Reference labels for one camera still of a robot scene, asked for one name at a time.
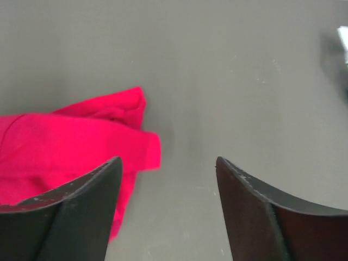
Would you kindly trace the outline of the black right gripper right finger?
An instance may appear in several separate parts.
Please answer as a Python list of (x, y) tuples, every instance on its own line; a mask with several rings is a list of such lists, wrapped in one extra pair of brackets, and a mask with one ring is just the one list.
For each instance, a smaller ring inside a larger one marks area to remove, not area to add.
[(216, 160), (233, 260), (347, 260), (347, 210), (293, 196)]

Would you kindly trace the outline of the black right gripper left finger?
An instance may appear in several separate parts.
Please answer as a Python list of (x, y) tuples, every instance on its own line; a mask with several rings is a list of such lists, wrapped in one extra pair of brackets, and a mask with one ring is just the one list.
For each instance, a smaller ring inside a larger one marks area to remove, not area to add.
[(1, 206), (1, 260), (104, 260), (122, 178), (114, 157), (91, 172)]

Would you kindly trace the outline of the red t-shirt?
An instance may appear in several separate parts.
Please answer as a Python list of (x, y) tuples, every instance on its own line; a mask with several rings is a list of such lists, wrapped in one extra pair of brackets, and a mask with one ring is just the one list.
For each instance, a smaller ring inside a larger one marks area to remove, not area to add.
[(156, 133), (141, 129), (140, 87), (95, 97), (50, 113), (1, 117), (1, 204), (15, 205), (68, 183), (113, 157), (122, 181), (110, 238), (117, 237), (137, 174), (161, 165)]

